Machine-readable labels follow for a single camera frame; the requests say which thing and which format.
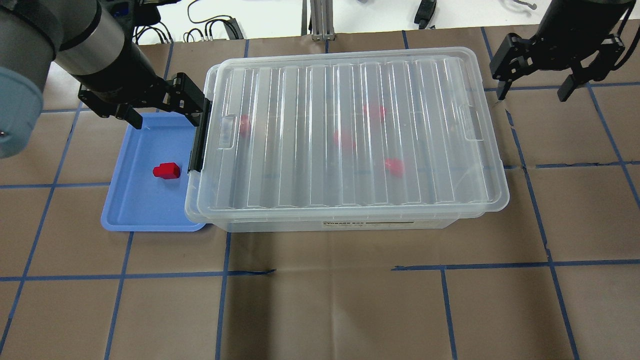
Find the plastic storage box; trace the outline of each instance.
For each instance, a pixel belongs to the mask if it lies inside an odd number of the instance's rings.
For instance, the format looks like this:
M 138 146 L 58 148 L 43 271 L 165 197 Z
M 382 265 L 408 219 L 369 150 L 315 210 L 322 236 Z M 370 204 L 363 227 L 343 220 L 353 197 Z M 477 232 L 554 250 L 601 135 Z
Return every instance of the plastic storage box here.
M 435 229 L 509 201 L 464 47 L 224 61 L 186 214 L 230 232 Z

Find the clear plastic container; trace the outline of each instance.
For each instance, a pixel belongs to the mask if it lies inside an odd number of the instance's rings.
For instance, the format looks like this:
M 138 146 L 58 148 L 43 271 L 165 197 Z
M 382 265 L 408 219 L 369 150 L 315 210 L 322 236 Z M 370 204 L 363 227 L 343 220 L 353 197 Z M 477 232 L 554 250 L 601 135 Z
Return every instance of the clear plastic container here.
M 509 191 L 464 47 L 244 58 L 212 111 L 186 213 L 231 232 L 436 229 Z

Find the white background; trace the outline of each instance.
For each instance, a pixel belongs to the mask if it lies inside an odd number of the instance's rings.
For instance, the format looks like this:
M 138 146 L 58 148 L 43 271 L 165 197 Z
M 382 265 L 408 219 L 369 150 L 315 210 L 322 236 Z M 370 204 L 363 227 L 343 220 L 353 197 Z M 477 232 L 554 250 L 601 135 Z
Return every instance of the white background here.
M 531 10 L 512 0 L 438 0 L 429 25 L 440 29 L 540 23 L 551 0 L 527 1 L 538 8 Z M 187 19 L 186 9 L 191 2 L 182 0 L 159 8 L 163 22 L 176 41 L 182 41 L 182 34 L 192 28 L 203 28 L 203 24 L 195 25 Z M 413 17 L 419 3 L 420 0 L 333 0 L 335 32 L 417 29 Z M 302 0 L 198 0 L 191 7 L 194 20 L 215 15 L 235 17 L 245 38 L 292 37 L 301 33 Z M 632 13 L 633 19 L 638 17 L 640 6 Z M 222 23 L 214 25 L 214 37 L 227 38 Z M 141 44 L 157 42 L 157 35 L 152 31 L 147 31 L 140 41 Z

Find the black connector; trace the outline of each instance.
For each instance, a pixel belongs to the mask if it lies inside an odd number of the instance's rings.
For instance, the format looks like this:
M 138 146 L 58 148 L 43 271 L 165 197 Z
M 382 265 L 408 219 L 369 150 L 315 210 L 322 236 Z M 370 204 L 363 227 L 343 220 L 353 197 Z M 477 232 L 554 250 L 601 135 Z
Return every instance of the black connector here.
M 419 29 L 424 29 L 431 21 L 433 13 L 436 11 L 436 0 L 422 0 L 418 6 L 418 12 L 413 19 L 414 24 L 418 24 Z
M 225 22 L 225 30 L 227 30 L 227 35 L 229 39 L 244 39 L 242 35 L 242 31 L 240 30 L 240 25 L 238 25 L 238 21 L 235 17 L 230 18 L 227 22 Z

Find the box lid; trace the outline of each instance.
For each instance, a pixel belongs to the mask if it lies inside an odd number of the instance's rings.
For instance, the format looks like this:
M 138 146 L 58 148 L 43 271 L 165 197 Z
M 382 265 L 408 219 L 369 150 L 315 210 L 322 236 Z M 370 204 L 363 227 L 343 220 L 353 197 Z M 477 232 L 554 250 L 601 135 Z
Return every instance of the box lid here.
M 205 92 L 192 221 L 461 218 L 508 203 L 467 48 L 231 59 Z

